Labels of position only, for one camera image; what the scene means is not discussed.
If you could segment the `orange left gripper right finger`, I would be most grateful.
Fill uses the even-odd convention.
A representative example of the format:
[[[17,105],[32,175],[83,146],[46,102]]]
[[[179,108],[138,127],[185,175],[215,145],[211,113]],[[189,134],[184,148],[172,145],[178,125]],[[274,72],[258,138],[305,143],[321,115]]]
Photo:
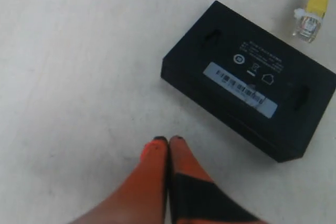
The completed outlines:
[[[180,136],[169,141],[170,210],[173,223],[262,223],[229,198],[199,164]]]

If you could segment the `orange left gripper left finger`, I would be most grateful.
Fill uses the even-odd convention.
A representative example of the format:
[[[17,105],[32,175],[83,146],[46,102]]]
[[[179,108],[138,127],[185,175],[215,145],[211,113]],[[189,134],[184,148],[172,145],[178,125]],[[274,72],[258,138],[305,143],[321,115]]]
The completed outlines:
[[[149,141],[137,167],[120,187],[72,223],[164,223],[168,157],[165,137]]]

